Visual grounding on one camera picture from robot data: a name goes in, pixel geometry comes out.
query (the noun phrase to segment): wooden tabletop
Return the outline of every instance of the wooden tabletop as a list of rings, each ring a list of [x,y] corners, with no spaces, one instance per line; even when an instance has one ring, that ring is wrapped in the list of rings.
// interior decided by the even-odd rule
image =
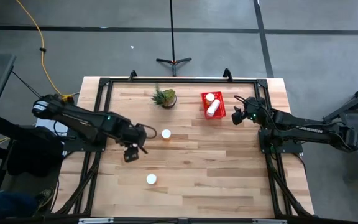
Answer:
[[[84,77],[78,106],[93,110],[99,78]],[[150,100],[155,92],[153,83],[114,83],[110,110],[134,124],[153,126],[158,136],[146,142],[149,153],[139,152],[140,159],[131,163],[124,162],[124,149],[108,140],[99,167],[92,216],[273,217],[266,163],[257,137],[259,125],[244,120],[235,126],[231,121],[233,106],[242,106],[233,96],[254,96],[253,86],[162,83],[160,87],[177,93],[177,103],[170,110]],[[283,79],[268,79],[268,87],[272,106],[290,112]],[[223,93],[225,118],[205,120],[200,94],[209,91]],[[170,141],[162,139],[163,129],[172,132]],[[63,162],[55,210],[78,185],[83,156],[83,152],[76,152]],[[283,154],[283,163],[288,187],[313,213],[302,163],[292,154]],[[146,183],[148,174],[157,176],[155,185]],[[280,208],[285,211],[279,190],[278,195]]]

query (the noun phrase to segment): red basket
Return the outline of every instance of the red basket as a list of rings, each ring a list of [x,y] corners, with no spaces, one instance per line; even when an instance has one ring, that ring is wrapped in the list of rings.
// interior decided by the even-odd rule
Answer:
[[[224,109],[224,103],[223,103],[223,97],[222,97],[222,93],[221,92],[211,92],[214,96],[215,99],[218,99],[221,104],[219,105],[219,107],[217,108],[217,110],[215,111],[214,116],[208,116],[206,114],[206,110],[208,110],[209,108],[209,104],[208,101],[206,100],[206,95],[208,93],[202,93],[201,94],[201,100],[203,101],[203,106],[204,106],[204,116],[206,119],[219,119],[219,118],[223,118],[226,116],[226,110]]]

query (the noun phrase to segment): concrete floor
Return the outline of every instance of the concrete floor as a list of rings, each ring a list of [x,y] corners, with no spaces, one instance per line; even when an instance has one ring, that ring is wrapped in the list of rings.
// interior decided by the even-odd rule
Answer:
[[[44,26],[169,27],[167,0],[22,0]],[[260,0],[266,29],[358,30],[358,0]],[[251,0],[173,0],[176,27],[257,29]],[[0,24],[31,24],[14,0],[0,0]],[[64,93],[78,92],[86,75],[169,76],[155,58],[171,57],[164,32],[44,32],[46,66]],[[259,34],[176,33],[177,59],[192,57],[178,75],[267,77]],[[358,90],[358,35],[267,35],[274,77],[284,78],[295,116],[321,119]],[[17,55],[14,70],[40,94],[54,93],[40,64],[39,35],[0,30],[0,53]],[[0,115],[32,124],[35,96],[11,77]],[[354,154],[304,145],[314,210],[324,218],[358,221],[358,182],[342,177],[358,169]]]

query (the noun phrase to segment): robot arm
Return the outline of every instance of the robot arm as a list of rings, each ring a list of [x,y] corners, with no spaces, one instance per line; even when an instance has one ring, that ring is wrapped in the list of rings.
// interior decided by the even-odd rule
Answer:
[[[90,144],[101,140],[103,135],[113,138],[127,148],[124,160],[131,162],[139,158],[138,148],[143,148],[147,133],[145,126],[136,124],[117,113],[92,112],[64,102],[58,95],[47,95],[37,100],[32,109],[34,116],[58,121],[79,134]]]
[[[348,126],[339,125],[341,122],[323,123],[297,118],[276,109],[268,111],[263,98],[235,98],[243,102],[244,111],[234,108],[236,112],[232,115],[233,123],[238,125],[247,118],[268,129],[268,140],[273,146],[282,146],[285,141],[294,140],[329,144],[345,152],[358,150],[357,133]]]

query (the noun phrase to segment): tripod stand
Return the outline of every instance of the tripod stand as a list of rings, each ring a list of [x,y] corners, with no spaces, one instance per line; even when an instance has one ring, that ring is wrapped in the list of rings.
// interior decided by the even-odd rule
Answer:
[[[169,0],[169,4],[170,4],[170,10],[171,10],[172,60],[165,60],[165,59],[157,58],[156,61],[169,63],[172,66],[172,76],[175,77],[177,75],[177,65],[181,62],[189,62],[189,61],[191,61],[191,58],[175,60],[175,42],[173,40],[172,0]]]

